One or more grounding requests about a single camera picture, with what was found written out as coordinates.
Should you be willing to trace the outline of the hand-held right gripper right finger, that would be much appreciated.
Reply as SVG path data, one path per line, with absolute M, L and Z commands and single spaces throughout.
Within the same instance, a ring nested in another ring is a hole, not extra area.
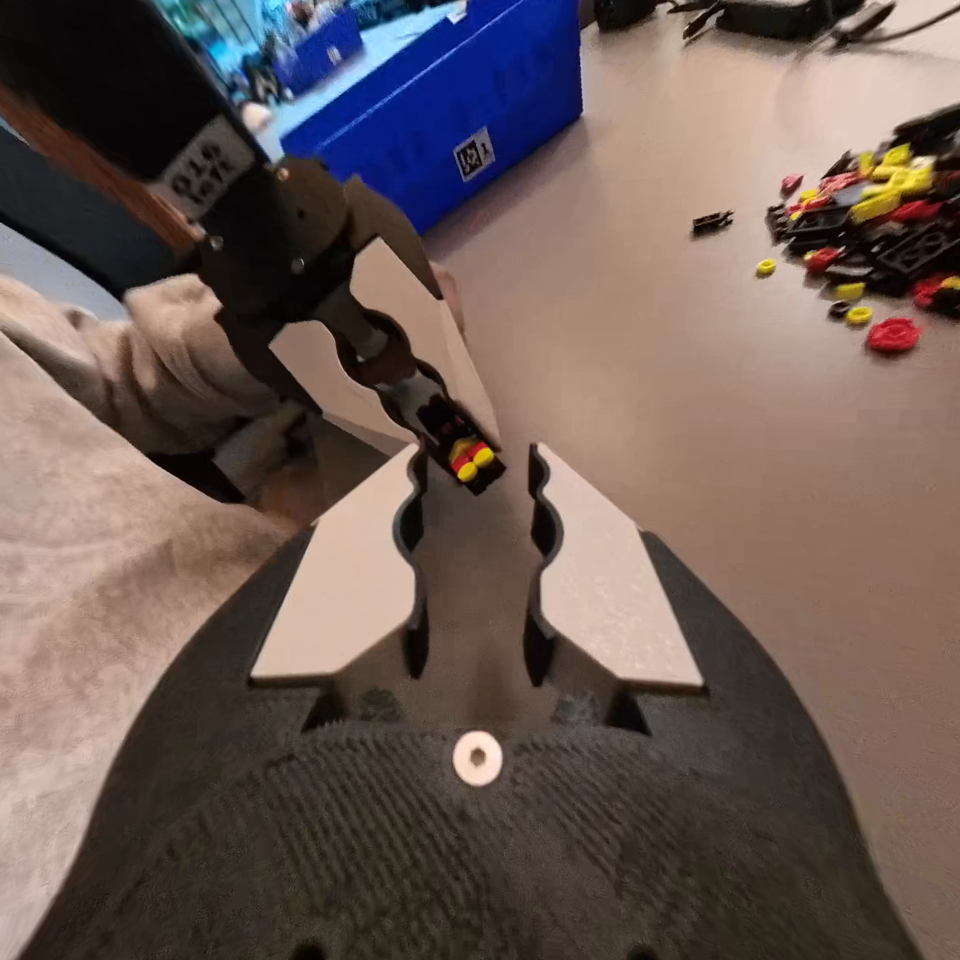
M 523 657 L 532 686 L 703 690 L 706 682 L 639 526 L 542 442 L 529 448 Z

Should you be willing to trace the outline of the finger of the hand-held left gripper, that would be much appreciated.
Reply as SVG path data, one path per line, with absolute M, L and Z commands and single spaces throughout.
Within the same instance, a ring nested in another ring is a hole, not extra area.
M 349 291 L 362 317 L 389 338 L 375 359 L 362 362 L 362 377 L 412 428 L 426 431 L 418 411 L 441 400 L 501 450 L 494 405 L 458 322 L 459 304 L 448 297 L 452 280 L 434 270 L 414 225 L 388 198 L 357 175 L 343 193 L 355 253 Z
M 417 434 L 390 416 L 374 389 L 350 376 L 336 338 L 317 319 L 247 323 L 222 309 L 218 321 L 243 367 L 282 399 L 386 455 L 422 446 Z

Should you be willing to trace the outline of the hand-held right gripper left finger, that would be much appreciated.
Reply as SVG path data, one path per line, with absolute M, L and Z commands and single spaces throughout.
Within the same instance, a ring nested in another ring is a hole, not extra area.
M 402 447 L 314 523 L 253 661 L 258 687 L 361 687 L 423 670 L 425 597 L 412 551 L 421 535 L 418 445 Z

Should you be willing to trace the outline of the black red yellow lego assembly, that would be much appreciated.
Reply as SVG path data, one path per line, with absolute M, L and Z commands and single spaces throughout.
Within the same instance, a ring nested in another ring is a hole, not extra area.
M 505 473 L 506 466 L 488 435 L 453 401 L 435 394 L 416 408 L 415 417 L 435 461 L 474 497 L 483 495 Z

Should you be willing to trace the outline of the person's left forearm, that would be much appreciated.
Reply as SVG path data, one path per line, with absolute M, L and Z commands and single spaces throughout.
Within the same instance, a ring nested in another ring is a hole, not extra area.
M 327 508 L 306 414 L 255 378 L 195 273 L 131 290 L 97 318 L 2 276 L 2 335 L 140 453 L 292 530 Z

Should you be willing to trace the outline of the red round lego piece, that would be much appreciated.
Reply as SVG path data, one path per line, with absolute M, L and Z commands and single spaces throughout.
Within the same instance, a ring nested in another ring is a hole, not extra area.
M 924 330 L 913 318 L 887 318 L 870 326 L 866 347 L 873 354 L 907 354 L 918 346 Z

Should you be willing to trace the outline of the pile of lego pieces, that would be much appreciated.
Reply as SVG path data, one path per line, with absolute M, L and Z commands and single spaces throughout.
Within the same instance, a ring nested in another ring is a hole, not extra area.
M 901 122 L 872 150 L 845 151 L 764 221 L 786 258 L 825 286 L 833 317 L 875 296 L 958 322 L 959 104 Z

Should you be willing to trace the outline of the blue plastic bin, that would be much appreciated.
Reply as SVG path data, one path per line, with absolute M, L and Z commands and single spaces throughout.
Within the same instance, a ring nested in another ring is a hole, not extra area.
M 280 135 L 424 234 L 579 120 L 579 3 L 468 2 Z

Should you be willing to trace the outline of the small blue bin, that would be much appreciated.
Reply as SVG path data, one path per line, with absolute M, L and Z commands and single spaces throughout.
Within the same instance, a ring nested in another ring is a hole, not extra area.
M 272 58 L 282 90 L 299 97 L 326 81 L 364 49 L 354 9 L 348 4 L 330 8 L 317 26 L 291 43 L 279 42 Z

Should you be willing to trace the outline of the person's grey sweater torso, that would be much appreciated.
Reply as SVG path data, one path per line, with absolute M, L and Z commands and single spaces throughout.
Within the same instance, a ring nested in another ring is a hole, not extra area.
M 30 414 L 2 421 L 2 958 L 61 887 L 163 672 L 287 535 L 81 407 Z

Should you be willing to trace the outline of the flat black power adapter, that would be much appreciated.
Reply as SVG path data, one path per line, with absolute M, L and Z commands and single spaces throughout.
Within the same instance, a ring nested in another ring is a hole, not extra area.
M 864 1 L 720 2 L 719 31 L 780 42 L 811 41 L 866 8 Z

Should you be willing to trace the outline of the wooden post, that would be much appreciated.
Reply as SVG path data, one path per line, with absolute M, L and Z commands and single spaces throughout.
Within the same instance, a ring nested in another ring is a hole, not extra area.
M 174 206 L 144 183 L 122 173 L 78 135 L 58 126 L 33 103 L 1 86 L 1 114 L 35 153 L 74 179 L 120 204 L 178 256 L 202 237 Z

